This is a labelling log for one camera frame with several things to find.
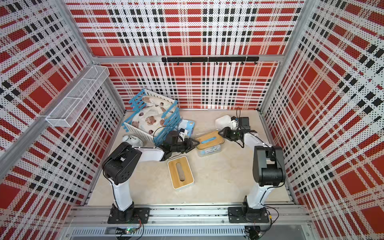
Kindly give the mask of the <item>bamboo lid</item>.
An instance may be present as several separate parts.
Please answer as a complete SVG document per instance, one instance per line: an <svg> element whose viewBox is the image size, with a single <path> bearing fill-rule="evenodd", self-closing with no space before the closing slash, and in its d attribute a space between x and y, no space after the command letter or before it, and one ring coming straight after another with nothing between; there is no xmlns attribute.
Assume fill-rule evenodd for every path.
<svg viewBox="0 0 384 240"><path fill-rule="evenodd" d="M225 142L225 139L219 135L219 131L212 131L205 135L202 135L196 138L200 144L197 146L197 149L204 150L216 145L221 145Z"/></svg>

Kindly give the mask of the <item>clear plastic tissue box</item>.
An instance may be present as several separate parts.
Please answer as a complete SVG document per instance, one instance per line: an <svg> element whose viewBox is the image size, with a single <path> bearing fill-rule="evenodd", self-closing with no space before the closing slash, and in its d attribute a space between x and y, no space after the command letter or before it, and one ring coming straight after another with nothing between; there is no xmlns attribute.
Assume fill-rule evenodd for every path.
<svg viewBox="0 0 384 240"><path fill-rule="evenodd" d="M224 143L220 144L205 144L197 146L197 153L200 157L206 157L217 154L222 151Z"/></svg>

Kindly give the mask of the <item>blue tissue pack front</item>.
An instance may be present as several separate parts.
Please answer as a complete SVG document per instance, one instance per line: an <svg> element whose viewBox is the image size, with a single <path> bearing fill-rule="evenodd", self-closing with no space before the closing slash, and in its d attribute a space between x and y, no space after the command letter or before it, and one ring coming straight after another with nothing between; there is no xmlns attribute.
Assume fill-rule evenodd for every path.
<svg viewBox="0 0 384 240"><path fill-rule="evenodd" d="M212 141L214 141L215 139L216 139L216 137L212 137L212 138L203 140L203 141L201 141L201 144L206 144L206 143L212 142Z"/></svg>

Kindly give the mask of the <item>blue tissue pack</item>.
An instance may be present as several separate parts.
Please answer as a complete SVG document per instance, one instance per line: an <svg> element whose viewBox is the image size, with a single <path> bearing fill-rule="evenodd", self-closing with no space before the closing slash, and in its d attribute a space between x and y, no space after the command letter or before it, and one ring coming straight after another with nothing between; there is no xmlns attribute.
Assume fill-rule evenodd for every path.
<svg viewBox="0 0 384 240"><path fill-rule="evenodd" d="M203 140L203 141L201 141L201 144L206 144L206 143L212 142L212 141L214 141L215 139L216 139L216 137L212 137L212 138Z"/></svg>
<svg viewBox="0 0 384 240"><path fill-rule="evenodd" d="M179 124L179 130L181 129L184 129L185 132L187 133L187 136L190 137L193 134L193 131L195 129L195 122L191 120L183 119Z"/></svg>

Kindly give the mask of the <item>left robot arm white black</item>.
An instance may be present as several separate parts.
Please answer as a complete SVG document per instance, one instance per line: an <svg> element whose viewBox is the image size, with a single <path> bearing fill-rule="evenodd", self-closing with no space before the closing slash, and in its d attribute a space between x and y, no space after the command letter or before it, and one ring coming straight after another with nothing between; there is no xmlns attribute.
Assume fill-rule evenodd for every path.
<svg viewBox="0 0 384 240"><path fill-rule="evenodd" d="M120 212L134 209L129 179L140 162L163 162L173 153L188 153L200 144L192 138L182 138L178 131L170 131L162 144L156 147L134 147L122 142L103 163L104 177L113 188L113 207Z"/></svg>

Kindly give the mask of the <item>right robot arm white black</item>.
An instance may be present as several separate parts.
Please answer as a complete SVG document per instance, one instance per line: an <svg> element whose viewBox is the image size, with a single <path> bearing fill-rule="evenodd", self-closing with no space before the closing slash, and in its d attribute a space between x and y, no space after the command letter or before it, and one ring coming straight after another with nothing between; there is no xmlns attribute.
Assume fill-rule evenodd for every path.
<svg viewBox="0 0 384 240"><path fill-rule="evenodd" d="M286 182L283 149L261 140L254 130L232 130L225 127L218 134L229 141L238 142L244 148L254 151L253 178L256 182L251 192L245 197L246 210L259 210L265 207L265 200L276 188Z"/></svg>

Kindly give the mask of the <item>white plastic box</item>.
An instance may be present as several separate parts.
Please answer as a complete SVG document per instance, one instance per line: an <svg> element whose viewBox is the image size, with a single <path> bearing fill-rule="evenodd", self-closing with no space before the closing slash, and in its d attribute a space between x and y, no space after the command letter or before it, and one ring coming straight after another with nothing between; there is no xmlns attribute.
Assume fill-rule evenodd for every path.
<svg viewBox="0 0 384 240"><path fill-rule="evenodd" d="M215 120L217 130L222 130L225 127L230 127L231 120L237 119L235 116L224 115Z"/></svg>

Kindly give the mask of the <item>blue tissue pack rear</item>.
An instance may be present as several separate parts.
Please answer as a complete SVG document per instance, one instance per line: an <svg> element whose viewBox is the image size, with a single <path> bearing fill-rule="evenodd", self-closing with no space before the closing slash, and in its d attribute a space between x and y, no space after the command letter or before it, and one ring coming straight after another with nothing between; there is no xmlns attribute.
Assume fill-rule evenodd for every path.
<svg viewBox="0 0 384 240"><path fill-rule="evenodd" d="M193 131L195 129L195 122L191 120L183 119L179 124L179 130L181 129L184 129L185 132L187 133L187 136L190 137L193 134Z"/></svg>

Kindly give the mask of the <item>white bamboo-lid tissue box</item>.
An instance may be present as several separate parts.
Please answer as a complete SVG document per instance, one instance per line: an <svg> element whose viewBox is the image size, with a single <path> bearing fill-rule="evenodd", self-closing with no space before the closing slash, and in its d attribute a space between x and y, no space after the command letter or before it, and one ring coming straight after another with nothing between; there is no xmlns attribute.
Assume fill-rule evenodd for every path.
<svg viewBox="0 0 384 240"><path fill-rule="evenodd" d="M181 190L194 184L195 179L187 157L169 161L168 168L174 190Z"/></svg>

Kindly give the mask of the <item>bear print cloth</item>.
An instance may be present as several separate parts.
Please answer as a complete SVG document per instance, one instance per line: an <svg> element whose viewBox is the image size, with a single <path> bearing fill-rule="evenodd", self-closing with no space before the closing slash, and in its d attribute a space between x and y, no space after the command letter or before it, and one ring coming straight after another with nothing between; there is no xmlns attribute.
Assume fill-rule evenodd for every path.
<svg viewBox="0 0 384 240"><path fill-rule="evenodd" d="M131 125L151 136L155 134L156 137L160 133L159 128L165 126L165 121L176 111L176 107L162 117L172 106L171 102L154 96L144 96L142 100L146 107L134 115Z"/></svg>

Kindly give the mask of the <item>white alarm clock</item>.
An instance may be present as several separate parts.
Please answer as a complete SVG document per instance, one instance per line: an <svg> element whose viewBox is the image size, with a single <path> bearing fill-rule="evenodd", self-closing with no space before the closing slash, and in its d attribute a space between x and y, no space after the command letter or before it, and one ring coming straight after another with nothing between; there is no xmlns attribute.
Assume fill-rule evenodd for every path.
<svg viewBox="0 0 384 240"><path fill-rule="evenodd" d="M122 137L122 142L130 144L132 147L143 147L144 142L135 135L124 135Z"/></svg>

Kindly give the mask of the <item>green circuit board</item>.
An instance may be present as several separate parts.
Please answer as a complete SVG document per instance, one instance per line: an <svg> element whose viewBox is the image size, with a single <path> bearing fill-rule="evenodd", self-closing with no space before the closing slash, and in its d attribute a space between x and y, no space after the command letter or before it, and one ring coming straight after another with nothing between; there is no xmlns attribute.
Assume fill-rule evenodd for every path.
<svg viewBox="0 0 384 240"><path fill-rule="evenodd" d="M136 228L116 228L116 235L132 235L136 232Z"/></svg>

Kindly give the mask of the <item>black hook rail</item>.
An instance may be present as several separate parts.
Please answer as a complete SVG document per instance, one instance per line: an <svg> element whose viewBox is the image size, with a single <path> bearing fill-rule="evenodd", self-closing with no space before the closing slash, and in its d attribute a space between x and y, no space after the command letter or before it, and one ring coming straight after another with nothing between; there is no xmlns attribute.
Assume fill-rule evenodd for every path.
<svg viewBox="0 0 384 240"><path fill-rule="evenodd" d="M219 62L258 62L260 57L163 57L163 63L219 63Z"/></svg>

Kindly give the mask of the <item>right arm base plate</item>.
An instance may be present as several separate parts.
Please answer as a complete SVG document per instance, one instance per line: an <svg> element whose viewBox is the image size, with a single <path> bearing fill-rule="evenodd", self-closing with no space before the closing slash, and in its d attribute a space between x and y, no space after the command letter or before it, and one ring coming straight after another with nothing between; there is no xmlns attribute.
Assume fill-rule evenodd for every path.
<svg viewBox="0 0 384 240"><path fill-rule="evenodd" d="M251 209L242 207L229 207L228 208L229 222L235 223L250 223L261 224L269 223L269 214L266 208Z"/></svg>

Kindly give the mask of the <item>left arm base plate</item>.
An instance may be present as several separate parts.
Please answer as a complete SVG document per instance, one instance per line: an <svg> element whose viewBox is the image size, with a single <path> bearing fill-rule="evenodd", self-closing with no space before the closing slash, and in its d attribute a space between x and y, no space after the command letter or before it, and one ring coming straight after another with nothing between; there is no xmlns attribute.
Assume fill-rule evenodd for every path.
<svg viewBox="0 0 384 240"><path fill-rule="evenodd" d="M112 206L108 218L108 224L147 224L150 208L128 208L120 211L116 206Z"/></svg>

